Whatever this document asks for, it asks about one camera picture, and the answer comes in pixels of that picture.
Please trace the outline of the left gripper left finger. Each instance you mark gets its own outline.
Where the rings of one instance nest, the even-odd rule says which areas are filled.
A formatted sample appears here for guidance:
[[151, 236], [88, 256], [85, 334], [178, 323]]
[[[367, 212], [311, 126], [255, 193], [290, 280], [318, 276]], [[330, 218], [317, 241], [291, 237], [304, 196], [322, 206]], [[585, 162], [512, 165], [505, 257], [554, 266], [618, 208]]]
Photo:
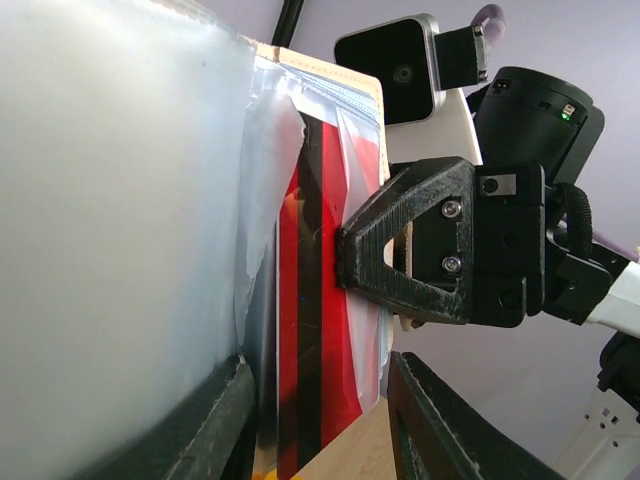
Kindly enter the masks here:
[[254, 377], [234, 354], [162, 422], [77, 479], [249, 479], [257, 433]]

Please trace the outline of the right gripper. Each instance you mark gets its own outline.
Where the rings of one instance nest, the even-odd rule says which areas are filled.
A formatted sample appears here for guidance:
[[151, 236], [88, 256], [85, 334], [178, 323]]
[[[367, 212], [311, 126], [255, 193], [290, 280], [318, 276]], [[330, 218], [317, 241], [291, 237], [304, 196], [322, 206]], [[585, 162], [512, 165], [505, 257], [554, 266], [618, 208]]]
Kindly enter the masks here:
[[595, 252], [579, 187], [547, 186], [538, 164], [432, 158], [397, 166], [338, 230], [336, 276], [420, 324], [582, 324], [613, 283]]

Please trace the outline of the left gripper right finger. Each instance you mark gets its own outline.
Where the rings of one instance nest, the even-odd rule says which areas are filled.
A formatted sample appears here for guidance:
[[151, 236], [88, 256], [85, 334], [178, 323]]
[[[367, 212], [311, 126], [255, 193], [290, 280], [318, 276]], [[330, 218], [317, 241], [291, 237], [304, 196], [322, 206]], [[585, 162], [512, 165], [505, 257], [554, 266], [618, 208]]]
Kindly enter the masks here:
[[560, 479], [493, 427], [413, 353], [391, 353], [388, 412], [398, 479]]

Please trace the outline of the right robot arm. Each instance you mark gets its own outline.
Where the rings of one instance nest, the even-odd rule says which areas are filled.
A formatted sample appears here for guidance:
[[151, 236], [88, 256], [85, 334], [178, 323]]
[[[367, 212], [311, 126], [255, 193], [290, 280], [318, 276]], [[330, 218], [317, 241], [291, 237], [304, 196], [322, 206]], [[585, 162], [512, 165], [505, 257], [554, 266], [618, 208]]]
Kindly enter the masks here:
[[578, 434], [548, 467], [412, 353], [393, 353], [388, 411], [401, 479], [614, 479], [639, 464], [639, 264], [592, 229], [576, 180], [604, 128], [578, 87], [504, 67], [463, 106], [481, 162], [418, 160], [345, 222], [340, 286], [428, 322], [518, 326], [546, 312], [613, 337]]

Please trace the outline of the red black striped card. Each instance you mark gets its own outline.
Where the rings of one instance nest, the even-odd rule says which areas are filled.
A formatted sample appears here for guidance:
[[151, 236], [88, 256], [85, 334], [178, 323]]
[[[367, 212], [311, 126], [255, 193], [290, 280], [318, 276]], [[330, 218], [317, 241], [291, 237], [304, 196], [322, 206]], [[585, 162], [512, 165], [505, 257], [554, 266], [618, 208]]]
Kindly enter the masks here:
[[277, 474], [292, 479], [380, 396], [380, 308], [341, 288], [336, 235], [380, 183], [377, 141], [303, 118], [278, 224]]

